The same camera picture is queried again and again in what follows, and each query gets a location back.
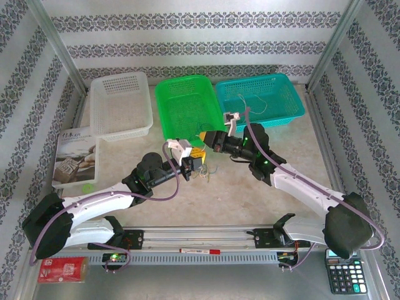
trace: decorative wallpaper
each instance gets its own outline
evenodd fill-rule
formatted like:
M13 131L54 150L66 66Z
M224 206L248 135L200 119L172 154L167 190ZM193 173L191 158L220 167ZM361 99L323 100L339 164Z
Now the decorative wallpaper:
M288 70L307 83L348 0L43 1L86 83L98 74L142 70L149 82L216 70L213 78ZM220 74L224 66L252 66Z
M366 1L313 91L346 190L386 235L376 252L391 299L400 299L399 19L395 1Z
M0 0L0 300L13 299L29 244L21 223L51 188L58 134L80 95L26 3Z

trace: red label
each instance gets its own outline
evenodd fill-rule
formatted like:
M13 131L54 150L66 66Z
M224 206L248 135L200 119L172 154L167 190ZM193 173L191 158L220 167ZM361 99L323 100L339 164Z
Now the red label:
M46 258L40 266L38 283L79 283L88 271L87 257Z

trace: basket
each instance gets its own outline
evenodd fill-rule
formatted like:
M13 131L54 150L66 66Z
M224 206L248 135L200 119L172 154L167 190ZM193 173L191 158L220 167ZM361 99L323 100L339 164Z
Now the basket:
M157 106L165 139L187 139L204 145L202 131L225 131L223 114L211 81L191 75L161 81L156 86Z
M95 79L90 107L92 134L106 141L145 136L153 125L148 79L143 72Z
M241 94L252 112L264 111L261 114L250 112L249 118L265 128L288 124L305 113L299 95L285 74L221 81L216 84L216 92L224 113L244 112L244 102L238 96ZM246 121L242 117L237 122L236 132L242 132L245 126Z

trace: calculator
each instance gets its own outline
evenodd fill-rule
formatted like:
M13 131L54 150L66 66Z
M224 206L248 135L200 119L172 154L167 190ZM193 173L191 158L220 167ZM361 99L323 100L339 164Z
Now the calculator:
M350 259L343 259L333 251L325 252L325 265L333 294L365 295L368 292L363 264L358 252Z

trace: red marker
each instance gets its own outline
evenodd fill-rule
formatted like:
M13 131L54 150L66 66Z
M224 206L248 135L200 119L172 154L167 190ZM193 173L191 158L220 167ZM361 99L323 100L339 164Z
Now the red marker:
M210 250L203 250L203 249L186 249L182 248L179 249L180 253L186 253L186 254L213 254L213 255L220 255L221 250L216 250L216 249L210 249Z

